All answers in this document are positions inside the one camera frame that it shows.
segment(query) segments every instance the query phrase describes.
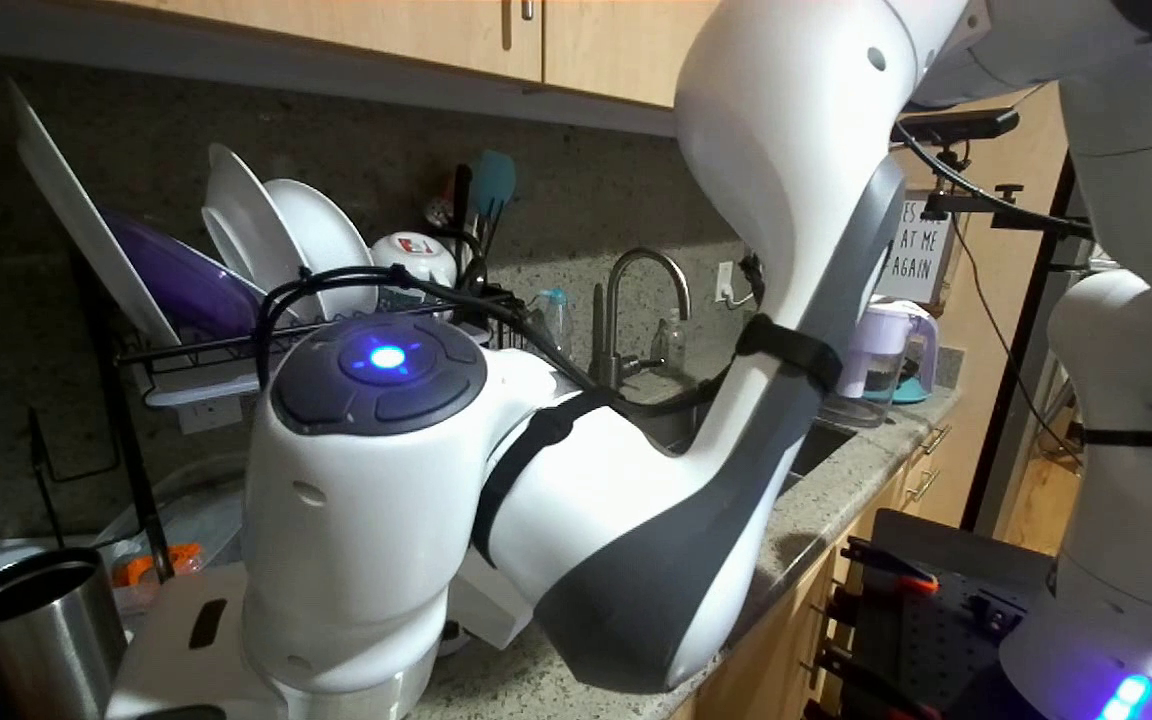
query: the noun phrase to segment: appliance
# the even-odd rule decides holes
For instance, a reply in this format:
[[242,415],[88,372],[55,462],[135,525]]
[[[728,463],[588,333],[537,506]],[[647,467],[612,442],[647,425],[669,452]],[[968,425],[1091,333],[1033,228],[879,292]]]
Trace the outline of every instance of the appliance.
[[873,299],[851,333],[837,396],[926,399],[937,388],[940,323],[913,299]]

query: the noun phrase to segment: cord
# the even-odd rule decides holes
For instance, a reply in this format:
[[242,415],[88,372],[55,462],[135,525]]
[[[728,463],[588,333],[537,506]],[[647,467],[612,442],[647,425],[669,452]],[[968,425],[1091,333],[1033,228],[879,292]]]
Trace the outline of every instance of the cord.
[[548,336],[542,336],[527,317],[499,310],[483,296],[460,292],[460,288],[445,288],[432,280],[413,278],[408,269],[393,263],[393,269],[333,269],[333,272],[315,272],[315,278],[302,278],[292,285],[273,288],[259,299],[259,317],[258,317],[258,333],[253,333],[253,350],[258,350],[258,379],[259,388],[268,386],[268,343],[273,343],[273,328],[275,320],[305,296],[323,292],[323,288],[358,288],[358,285],[398,285],[398,288],[422,288],[451,310],[467,310],[481,317],[492,317],[499,323],[508,323],[517,336],[523,336],[570,386],[575,388],[598,388]]
[[[990,305],[990,292],[983,292],[983,285],[982,285],[982,262],[977,262],[977,252],[974,252],[974,243],[968,243],[968,236],[965,236],[965,222],[954,217],[947,234],[954,234],[954,242],[956,242],[956,243],[965,247],[965,255],[968,255],[974,292],[977,292],[977,299],[982,299],[982,310],[983,310],[983,320],[990,320],[992,336],[996,336],[1001,350],[1012,357],[1007,333],[1004,333],[1004,323],[996,320],[996,313],[992,313],[992,305]],[[1016,386],[1027,415],[1041,425],[1041,432],[1045,432],[1064,457],[1077,457],[1077,450],[1049,425],[1049,415],[1045,415],[1041,405],[1033,399],[1027,386],[1023,386],[1022,377],[1012,377],[1012,386]]]
[[897,126],[897,138],[900,138],[900,146],[906,146],[915,162],[926,162],[940,179],[947,179],[954,190],[983,201],[992,211],[1023,217],[1023,222],[1033,222],[1035,228],[1049,228],[1049,234],[1091,236],[1091,225],[1085,225],[1085,222],[1045,217],[1045,211],[1033,211],[1033,207],[1016,207],[1016,204],[1001,201],[996,192],[977,190],[977,185],[965,179],[956,170],[947,170],[940,155],[934,155],[906,126]]

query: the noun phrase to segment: wall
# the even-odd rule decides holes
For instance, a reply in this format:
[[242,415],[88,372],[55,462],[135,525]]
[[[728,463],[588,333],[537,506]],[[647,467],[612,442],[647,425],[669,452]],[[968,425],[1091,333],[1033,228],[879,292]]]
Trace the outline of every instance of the wall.
[[[28,408],[39,411],[60,478],[85,478],[55,483],[70,533],[93,533],[130,506],[121,462],[107,457],[100,357],[82,320],[73,242],[15,162],[9,78],[100,204],[202,247],[208,243],[196,207],[211,142],[236,148],[258,177],[323,190],[364,236],[417,228],[424,195],[451,165],[505,148],[522,165],[522,192],[499,225],[496,280],[523,299],[542,285],[563,285],[579,299],[579,364],[588,285],[632,243],[669,247],[691,278],[695,377],[724,364],[739,328],[713,305],[713,263],[735,262],[739,247],[672,142],[0,60],[0,536],[48,529],[32,483]],[[628,285],[628,336],[641,350],[663,299],[647,269]],[[135,438],[162,481],[202,457],[245,452],[248,429],[185,438],[172,411],[135,411]]]

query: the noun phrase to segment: kitchen faucet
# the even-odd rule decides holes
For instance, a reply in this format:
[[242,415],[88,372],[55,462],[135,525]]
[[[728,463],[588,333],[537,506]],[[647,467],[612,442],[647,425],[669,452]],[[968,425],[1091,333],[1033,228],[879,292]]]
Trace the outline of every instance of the kitchen faucet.
[[689,320],[691,313],[691,288],[689,288],[689,278],[686,269],[658,252],[658,247],[628,247],[625,255],[616,255],[612,272],[608,272],[608,305],[601,305],[601,288],[598,288],[598,328],[592,328],[592,379],[606,386],[606,388],[619,388],[628,372],[653,364],[653,359],[632,359],[632,357],[619,357],[619,280],[628,272],[628,263],[638,262],[653,262],[669,272],[672,288],[675,288],[675,313],[679,320]]

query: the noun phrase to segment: cabinet door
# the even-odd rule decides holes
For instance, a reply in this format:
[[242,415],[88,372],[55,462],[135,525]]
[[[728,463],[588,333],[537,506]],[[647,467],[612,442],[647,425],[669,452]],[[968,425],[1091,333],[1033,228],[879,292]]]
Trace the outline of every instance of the cabinet door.
[[721,0],[548,0],[546,83],[663,103]]
[[542,81],[542,0],[113,0],[113,7]]
[[889,509],[956,529],[974,487],[968,481],[940,472],[943,438],[947,429],[934,429],[930,442],[891,472],[897,498]]
[[799,720],[815,697],[812,665],[833,594],[833,553],[776,599],[699,683],[695,720]]

